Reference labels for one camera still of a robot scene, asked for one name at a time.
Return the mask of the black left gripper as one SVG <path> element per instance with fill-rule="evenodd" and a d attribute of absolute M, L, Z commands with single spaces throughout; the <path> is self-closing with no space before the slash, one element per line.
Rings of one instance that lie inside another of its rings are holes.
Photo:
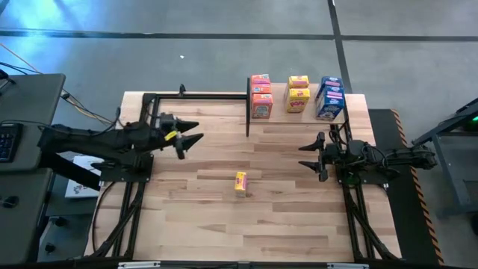
<path fill-rule="evenodd" d="M 195 143 L 201 140 L 203 133 L 181 135 L 182 132 L 196 128 L 199 123 L 195 121 L 180 120 L 173 114 L 160 113 L 152 117 L 155 121 L 152 134 L 157 143 L 160 144 L 160 150 L 165 147 L 172 146 L 179 159 L 185 159 L 185 150 L 189 150 Z M 171 131 L 177 131 L 177 135 L 169 140 L 164 140 L 164 137 Z"/>

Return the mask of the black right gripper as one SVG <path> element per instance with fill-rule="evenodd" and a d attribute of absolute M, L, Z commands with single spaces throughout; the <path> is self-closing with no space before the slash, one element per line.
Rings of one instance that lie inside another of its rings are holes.
<path fill-rule="evenodd" d="M 341 183 L 360 183 L 359 173 L 374 162 L 369 144 L 362 140 L 351 140 L 345 149 L 341 143 L 325 144 L 325 133 L 319 132 L 317 139 L 310 145 L 301 146 L 299 151 L 319 151 L 318 161 L 299 161 L 299 164 L 318 174 L 320 182 L 328 179 L 326 165 L 334 165 Z"/>

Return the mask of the yellow Corn Pops cereal box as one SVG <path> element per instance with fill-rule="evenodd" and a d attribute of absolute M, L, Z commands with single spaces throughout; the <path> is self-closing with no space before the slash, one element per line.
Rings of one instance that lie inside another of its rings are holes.
<path fill-rule="evenodd" d="M 247 173 L 237 172 L 234 186 L 236 197 L 245 197 L 247 193 Z"/>
<path fill-rule="evenodd" d="M 285 108 L 287 113 L 302 113 L 310 99 L 308 88 L 288 88 L 285 94 Z"/>
<path fill-rule="evenodd" d="M 292 75 L 288 78 L 289 88 L 308 88 L 309 78 L 307 75 Z"/>

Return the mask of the black mat hazard-striped edge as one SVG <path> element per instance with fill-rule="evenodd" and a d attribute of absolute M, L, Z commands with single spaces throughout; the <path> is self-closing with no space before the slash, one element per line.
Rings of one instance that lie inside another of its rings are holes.
<path fill-rule="evenodd" d="M 370 109 L 370 121 L 381 151 L 408 146 L 399 114 L 392 109 Z M 406 262 L 443 265 L 437 235 L 418 181 L 417 170 L 396 166 L 399 176 L 390 181 L 388 198 L 397 232 L 400 252 Z"/>

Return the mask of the white printed box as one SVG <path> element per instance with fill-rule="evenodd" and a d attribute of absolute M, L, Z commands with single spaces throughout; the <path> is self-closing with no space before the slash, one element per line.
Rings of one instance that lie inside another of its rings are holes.
<path fill-rule="evenodd" d="M 92 166 L 92 164 L 103 162 L 102 159 L 87 156 L 87 155 L 77 155 L 73 158 L 73 163 L 78 166 L 89 170 L 92 173 L 95 173 L 97 176 L 101 175 L 101 171 L 97 170 Z M 82 199 L 82 198 L 93 198 L 99 195 L 99 191 L 95 191 L 92 188 L 80 185 L 73 180 L 69 180 L 66 186 L 64 197 L 67 199 Z"/>

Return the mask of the black desk support beam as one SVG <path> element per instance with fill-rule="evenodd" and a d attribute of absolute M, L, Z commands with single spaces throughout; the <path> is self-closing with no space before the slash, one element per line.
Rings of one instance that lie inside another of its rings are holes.
<path fill-rule="evenodd" d="M 61 157 L 57 153 L 42 152 L 39 168 L 50 168 L 56 174 L 59 174 L 67 179 L 71 179 L 80 185 L 91 188 L 95 191 L 100 190 L 100 176 L 90 172 L 86 168 L 80 167 L 77 164 Z"/>

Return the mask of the grey metal cart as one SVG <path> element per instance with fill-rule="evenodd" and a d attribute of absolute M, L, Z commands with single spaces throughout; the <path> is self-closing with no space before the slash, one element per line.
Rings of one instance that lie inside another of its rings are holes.
<path fill-rule="evenodd" d="M 478 103 L 452 115 L 412 141 L 413 145 L 432 143 L 444 178 L 453 192 L 454 204 L 438 215 L 478 213 L 478 132 L 459 127 L 478 114 Z"/>

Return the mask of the grey desk top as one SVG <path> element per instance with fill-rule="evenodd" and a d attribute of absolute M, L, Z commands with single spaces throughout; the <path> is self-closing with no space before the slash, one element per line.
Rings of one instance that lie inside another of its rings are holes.
<path fill-rule="evenodd" d="M 52 123 L 66 76 L 13 75 L 0 81 L 0 125 L 23 124 L 22 139 L 11 163 L 0 163 L 0 173 L 34 170 L 41 150 L 42 127 Z"/>
<path fill-rule="evenodd" d="M 18 206 L 0 206 L 0 265 L 36 258 L 37 225 L 52 177 L 50 169 L 0 174 L 0 200 L 19 198 Z"/>

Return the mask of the black device green light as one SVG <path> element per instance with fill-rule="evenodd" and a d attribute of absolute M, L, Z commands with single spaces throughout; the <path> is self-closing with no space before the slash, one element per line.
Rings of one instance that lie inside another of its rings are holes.
<path fill-rule="evenodd" d="M 469 102 L 468 104 L 459 108 L 455 112 L 455 115 L 463 112 L 464 110 L 474 105 L 475 103 L 478 103 L 478 97 L 472 100 L 471 102 Z M 459 128 L 464 132 L 478 132 L 478 114 L 472 120 L 469 120 L 466 123 L 463 123 Z"/>

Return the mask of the black backlit keyboard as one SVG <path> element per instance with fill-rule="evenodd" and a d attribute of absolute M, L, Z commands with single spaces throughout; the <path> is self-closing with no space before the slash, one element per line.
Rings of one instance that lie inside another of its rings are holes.
<path fill-rule="evenodd" d="M 0 125 L 0 163 L 13 162 L 22 139 L 23 124 L 4 123 Z"/>

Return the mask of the black aluminium frame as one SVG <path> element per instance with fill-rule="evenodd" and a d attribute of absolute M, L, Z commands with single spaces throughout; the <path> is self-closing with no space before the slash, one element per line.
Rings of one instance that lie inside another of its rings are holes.
<path fill-rule="evenodd" d="M 152 119 L 159 115 L 160 101 L 163 99 L 189 99 L 189 100 L 243 100 L 246 103 L 246 134 L 250 128 L 250 102 L 251 96 L 246 93 L 184 93 L 182 98 L 179 93 L 145 93 L 143 95 L 140 120 L 154 125 Z M 98 204 L 101 204 L 105 195 L 118 181 L 125 183 L 125 191 L 122 198 L 122 205 L 119 214 L 118 224 L 115 226 L 108 238 L 99 247 L 93 248 L 92 257 L 102 258 L 110 253 L 113 257 L 131 261 L 134 256 L 137 231 L 140 221 L 140 213 L 143 203 L 143 196 L 146 190 L 146 183 L 152 175 L 154 155 L 149 166 L 143 172 L 124 171 L 119 167 L 112 167 L 112 171 L 102 171 L 103 182 L 110 182 L 105 191 L 100 195 Z"/>
<path fill-rule="evenodd" d="M 344 139 L 335 168 L 344 194 L 353 259 L 357 263 L 362 259 L 397 260 L 370 225 L 365 205 L 365 185 L 380 191 L 388 187 L 382 166 L 385 155 L 375 147 L 366 99 L 363 94 L 346 93 L 344 104 L 344 122 L 333 127 Z"/>

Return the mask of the silver metal bracket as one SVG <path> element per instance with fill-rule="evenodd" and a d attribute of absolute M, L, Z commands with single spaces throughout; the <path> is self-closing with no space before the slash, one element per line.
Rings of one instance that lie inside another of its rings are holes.
<path fill-rule="evenodd" d="M 120 262 L 117 269 L 158 269 L 160 261 Z"/>
<path fill-rule="evenodd" d="M 327 269 L 370 269 L 367 264 L 357 263 L 328 263 Z"/>

